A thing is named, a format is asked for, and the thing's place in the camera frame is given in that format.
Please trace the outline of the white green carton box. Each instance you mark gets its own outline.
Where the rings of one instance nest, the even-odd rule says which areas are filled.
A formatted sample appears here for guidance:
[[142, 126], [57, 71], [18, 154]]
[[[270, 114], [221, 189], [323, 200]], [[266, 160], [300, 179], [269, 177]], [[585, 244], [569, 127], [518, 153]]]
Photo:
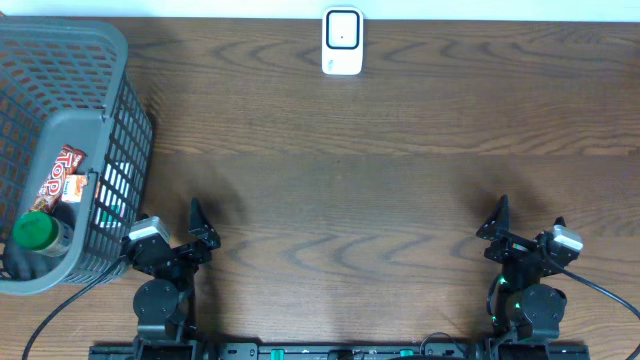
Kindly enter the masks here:
[[95, 224], [101, 228], [117, 228], [122, 226], [122, 219], [127, 212], [125, 200], [128, 197], [130, 184], [127, 180], [132, 174], [129, 162], [106, 164], [104, 171], [108, 185], [98, 185], [98, 199], [108, 208], [107, 211], [96, 211]]

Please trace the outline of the orange tissue pack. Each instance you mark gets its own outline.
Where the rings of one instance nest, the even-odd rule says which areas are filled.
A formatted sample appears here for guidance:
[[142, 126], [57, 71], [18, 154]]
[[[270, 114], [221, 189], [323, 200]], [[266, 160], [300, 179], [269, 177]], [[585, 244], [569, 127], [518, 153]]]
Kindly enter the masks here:
[[64, 203], [80, 203], [84, 188], [88, 185], [86, 175], [69, 175], [62, 189], [61, 201]]

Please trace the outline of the green lid seasoning jar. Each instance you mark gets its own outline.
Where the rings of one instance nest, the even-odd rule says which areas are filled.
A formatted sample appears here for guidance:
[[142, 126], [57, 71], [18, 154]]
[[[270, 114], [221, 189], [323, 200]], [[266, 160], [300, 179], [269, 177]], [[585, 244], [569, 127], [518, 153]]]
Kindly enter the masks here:
[[45, 212], [28, 212], [12, 230], [13, 240], [22, 248], [48, 257], [65, 255], [73, 240], [73, 229]]

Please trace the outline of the red chocolate bar wrapper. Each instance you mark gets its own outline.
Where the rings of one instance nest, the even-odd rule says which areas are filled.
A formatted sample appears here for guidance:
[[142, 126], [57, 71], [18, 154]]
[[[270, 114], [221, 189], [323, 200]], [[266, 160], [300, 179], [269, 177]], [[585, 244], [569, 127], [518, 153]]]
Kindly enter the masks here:
[[44, 212], [52, 214], [61, 199], [65, 180], [75, 175], [78, 167], [86, 159], [84, 151], [64, 145], [51, 168], [46, 180], [40, 187], [30, 212]]

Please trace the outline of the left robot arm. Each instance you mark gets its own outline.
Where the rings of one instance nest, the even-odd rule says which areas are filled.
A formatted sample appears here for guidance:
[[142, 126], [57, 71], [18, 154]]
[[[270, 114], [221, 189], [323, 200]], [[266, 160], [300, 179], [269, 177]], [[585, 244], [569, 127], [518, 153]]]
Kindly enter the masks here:
[[194, 241], [171, 246], [167, 227], [154, 216], [136, 222], [125, 238], [122, 254], [126, 262], [151, 277], [133, 299], [138, 318], [135, 359], [218, 357], [217, 346], [196, 325], [195, 274], [212, 260], [221, 237], [196, 198], [190, 204], [189, 234]]

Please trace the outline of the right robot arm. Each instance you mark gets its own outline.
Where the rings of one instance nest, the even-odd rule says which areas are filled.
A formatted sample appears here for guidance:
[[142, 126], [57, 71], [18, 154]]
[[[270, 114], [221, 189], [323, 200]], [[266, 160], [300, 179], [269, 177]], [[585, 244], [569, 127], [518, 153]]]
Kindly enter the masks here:
[[549, 359], [549, 343], [559, 337], [567, 299], [541, 282], [553, 271], [543, 240], [510, 230], [509, 200], [503, 195], [476, 236], [487, 240], [484, 257], [501, 265], [487, 296], [493, 335], [484, 341], [487, 359]]

